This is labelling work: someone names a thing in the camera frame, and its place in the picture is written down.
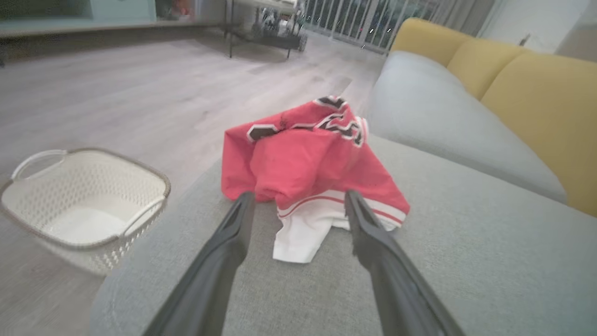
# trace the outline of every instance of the yellow backrest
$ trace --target yellow backrest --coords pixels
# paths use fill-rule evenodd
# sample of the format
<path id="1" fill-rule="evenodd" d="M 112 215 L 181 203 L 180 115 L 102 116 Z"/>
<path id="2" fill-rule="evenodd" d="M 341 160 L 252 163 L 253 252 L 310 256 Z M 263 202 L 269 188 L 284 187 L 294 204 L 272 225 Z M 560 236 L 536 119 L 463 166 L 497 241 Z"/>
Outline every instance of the yellow backrest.
<path id="1" fill-rule="evenodd" d="M 528 49 L 487 39 L 470 39 L 458 48 L 448 64 L 466 90 L 481 99 L 491 83 L 514 58 Z"/>
<path id="2" fill-rule="evenodd" d="M 597 63 L 524 53 L 481 102 L 554 172 L 570 206 L 597 216 Z"/>
<path id="3" fill-rule="evenodd" d="M 408 19 L 396 34 L 391 51 L 408 51 L 448 66 L 460 45 L 470 39 L 473 38 L 452 29 L 421 19 Z"/>

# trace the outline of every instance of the laminate floor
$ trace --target laminate floor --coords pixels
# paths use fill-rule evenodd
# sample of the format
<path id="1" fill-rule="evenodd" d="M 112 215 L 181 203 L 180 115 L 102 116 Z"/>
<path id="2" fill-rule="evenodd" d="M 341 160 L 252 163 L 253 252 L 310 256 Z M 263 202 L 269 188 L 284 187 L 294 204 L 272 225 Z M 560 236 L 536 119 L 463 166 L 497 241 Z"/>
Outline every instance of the laminate floor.
<path id="1" fill-rule="evenodd" d="M 0 178 L 39 151 L 100 146 L 164 172 L 176 202 L 220 156 L 229 127 L 329 94 L 362 115 L 384 57 L 309 35 L 289 60 L 253 44 L 229 59 L 222 34 L 206 29 L 9 63 L 0 69 Z M 85 335 L 102 281 L 0 217 L 0 334 Z"/>

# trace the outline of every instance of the plastic basket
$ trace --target plastic basket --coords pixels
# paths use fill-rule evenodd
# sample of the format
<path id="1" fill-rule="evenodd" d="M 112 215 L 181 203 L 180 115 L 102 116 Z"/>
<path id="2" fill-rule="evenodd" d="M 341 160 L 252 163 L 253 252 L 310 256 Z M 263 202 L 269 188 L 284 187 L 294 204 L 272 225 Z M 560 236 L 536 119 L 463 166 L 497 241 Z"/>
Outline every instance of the plastic basket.
<path id="1" fill-rule="evenodd" d="M 27 167 L 59 161 L 26 178 Z M 106 275 L 159 216 L 170 194 L 163 174 L 105 149 L 37 153 L 0 189 L 1 209 L 43 246 Z"/>

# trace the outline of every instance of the sofa cushion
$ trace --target sofa cushion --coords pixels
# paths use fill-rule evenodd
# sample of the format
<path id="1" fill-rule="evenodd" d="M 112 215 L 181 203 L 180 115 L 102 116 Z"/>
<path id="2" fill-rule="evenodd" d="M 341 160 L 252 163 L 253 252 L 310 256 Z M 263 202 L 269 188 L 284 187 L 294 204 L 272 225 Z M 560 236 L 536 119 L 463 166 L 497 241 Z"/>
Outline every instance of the sofa cushion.
<path id="1" fill-rule="evenodd" d="M 375 136 L 369 143 L 412 208 L 394 233 L 467 335 L 591 335 L 597 219 Z M 91 336 L 141 336 L 232 202 L 214 165 L 107 277 Z M 223 335 L 381 335 L 350 233 L 332 229 L 310 264 L 272 259 L 281 224 L 258 204 Z"/>
<path id="2" fill-rule="evenodd" d="M 372 134 L 403 143 L 559 202 L 558 178 L 440 64 L 397 51 L 371 91 Z"/>
<path id="3" fill-rule="evenodd" d="M 480 100 L 500 71 L 526 52 L 529 49 L 518 45 L 470 39 L 458 48 L 447 68 L 460 79 L 468 93 Z"/>
<path id="4" fill-rule="evenodd" d="M 402 50 L 424 55 L 447 66 L 462 43 L 471 39 L 473 37 L 465 33 L 412 17 L 400 26 L 392 51 Z"/>
<path id="5" fill-rule="evenodd" d="M 597 216 L 597 63 L 526 53 L 481 102 L 559 178 L 568 204 Z"/>

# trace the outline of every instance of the red stripe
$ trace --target red stripe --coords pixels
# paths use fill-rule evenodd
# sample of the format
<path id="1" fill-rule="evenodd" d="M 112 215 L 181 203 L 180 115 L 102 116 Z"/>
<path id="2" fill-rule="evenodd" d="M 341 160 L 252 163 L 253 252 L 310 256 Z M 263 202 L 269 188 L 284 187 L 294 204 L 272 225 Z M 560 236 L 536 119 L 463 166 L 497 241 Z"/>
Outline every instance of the red stripe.
<path id="1" fill-rule="evenodd" d="M 298 202 L 294 206 L 294 208 L 292 210 L 290 210 L 290 212 L 288 212 L 284 216 L 281 216 L 280 214 L 278 214 L 278 217 L 284 218 L 284 217 L 290 216 L 299 206 L 301 206 L 301 205 L 303 205 L 303 204 L 305 204 L 305 203 L 307 203 L 309 201 L 313 201 L 313 200 L 329 200 L 329 201 L 334 201 L 334 202 L 338 202 L 338 203 L 344 204 L 343 200 L 339 200 L 339 199 L 334 198 L 334 197 L 329 197 L 329 196 L 315 196 L 315 197 L 311 197 L 311 198 L 306 198 L 306 199 Z M 374 213 L 376 213 L 376 214 L 378 214 L 380 216 L 387 217 L 388 219 L 391 219 L 391 220 L 393 220 L 393 221 L 395 221 L 397 223 L 402 224 L 402 221 L 400 219 L 398 219 L 398 218 L 396 218 L 396 217 L 394 217 L 394 216 L 392 216 L 392 215 L 390 215 L 388 213 L 385 213 L 385 212 L 377 210 L 377 209 L 372 209 L 372 210 L 373 210 Z"/>
<path id="2" fill-rule="evenodd" d="M 286 217 L 286 216 L 290 215 L 290 214 L 291 214 L 293 211 L 295 211 L 295 210 L 296 210 L 296 208 L 297 208 L 298 206 L 300 206 L 300 205 L 303 205 L 303 204 L 305 204 L 306 202 L 308 202 L 308 201 L 312 201 L 312 200 L 330 200 L 330 201 L 334 201 L 334 202 L 338 202 L 338 203 L 342 203 L 342 204 L 344 204 L 344 201 L 343 201 L 343 200 L 339 200 L 339 199 L 337 199 L 337 198 L 334 198 L 334 197 L 329 197 L 329 196 L 315 196 L 315 197 L 311 197 L 311 198 L 306 198 L 306 199 L 304 199 L 304 200 L 302 200 L 302 201 L 298 202 L 298 203 L 297 203 L 297 204 L 294 206 L 294 208 L 293 208 L 292 210 L 290 210 L 290 212 L 288 212 L 288 213 L 287 213 L 286 215 L 284 215 L 284 216 L 280 216 L 280 215 L 278 214 L 278 217 L 280 217 L 280 218 L 284 218 L 284 217 Z"/>

